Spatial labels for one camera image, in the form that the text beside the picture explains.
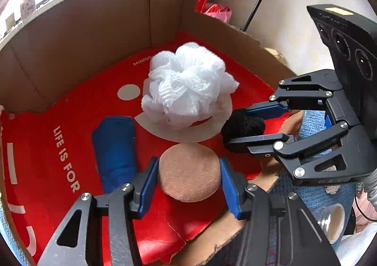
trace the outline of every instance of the white wall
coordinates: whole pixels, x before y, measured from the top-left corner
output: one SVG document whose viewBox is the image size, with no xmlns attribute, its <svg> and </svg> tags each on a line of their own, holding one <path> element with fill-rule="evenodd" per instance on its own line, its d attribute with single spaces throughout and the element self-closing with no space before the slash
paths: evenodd
<svg viewBox="0 0 377 266">
<path fill-rule="evenodd" d="M 257 0 L 213 0 L 233 10 L 230 24 L 242 28 Z M 333 68 L 306 6 L 331 3 L 360 13 L 377 22 L 367 0 L 263 0 L 247 33 L 264 47 L 280 51 L 297 74 Z"/>
</svg>

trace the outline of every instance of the blue fabric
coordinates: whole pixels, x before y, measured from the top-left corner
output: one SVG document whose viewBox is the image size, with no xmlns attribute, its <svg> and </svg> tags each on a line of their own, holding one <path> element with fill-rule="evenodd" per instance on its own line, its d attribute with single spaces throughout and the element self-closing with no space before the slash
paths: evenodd
<svg viewBox="0 0 377 266">
<path fill-rule="evenodd" d="M 135 127 L 129 116 L 104 118 L 92 132 L 97 168 L 105 194 L 124 183 L 132 183 L 137 173 Z"/>
</svg>

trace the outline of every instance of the makeup sponge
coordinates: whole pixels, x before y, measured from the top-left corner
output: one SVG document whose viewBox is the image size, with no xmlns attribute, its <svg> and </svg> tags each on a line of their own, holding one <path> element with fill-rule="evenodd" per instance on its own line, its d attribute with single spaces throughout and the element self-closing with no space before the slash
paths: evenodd
<svg viewBox="0 0 377 266">
<path fill-rule="evenodd" d="M 160 157 L 162 191 L 182 202 L 210 197 L 221 184 L 219 158 L 212 149 L 196 143 L 176 144 Z"/>
</svg>

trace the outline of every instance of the cardboard box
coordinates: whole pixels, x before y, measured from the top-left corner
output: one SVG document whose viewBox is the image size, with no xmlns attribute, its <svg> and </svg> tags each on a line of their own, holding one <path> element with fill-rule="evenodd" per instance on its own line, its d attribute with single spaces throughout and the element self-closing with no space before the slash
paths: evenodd
<svg viewBox="0 0 377 266">
<path fill-rule="evenodd" d="M 43 112 L 62 95 L 119 60 L 187 32 L 248 68 L 273 89 L 294 73 L 247 34 L 196 13 L 197 0 L 65 0 L 26 24 L 0 51 L 0 104 L 11 113 Z M 268 190 L 277 170 L 253 182 Z M 3 180 L 1 203 L 14 238 Z M 173 265 L 201 265 L 242 229 L 226 212 L 187 245 Z"/>
</svg>

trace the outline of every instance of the mesh shower puff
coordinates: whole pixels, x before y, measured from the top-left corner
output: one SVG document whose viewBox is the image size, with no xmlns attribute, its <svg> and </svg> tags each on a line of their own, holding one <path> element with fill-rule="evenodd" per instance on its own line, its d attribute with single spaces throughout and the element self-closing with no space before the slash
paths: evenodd
<svg viewBox="0 0 377 266">
<path fill-rule="evenodd" d="M 182 45 L 176 53 L 162 51 L 150 62 L 149 93 L 141 107 L 154 122 L 175 129 L 189 127 L 222 110 L 222 99 L 239 83 L 225 72 L 225 63 L 197 43 Z"/>
</svg>

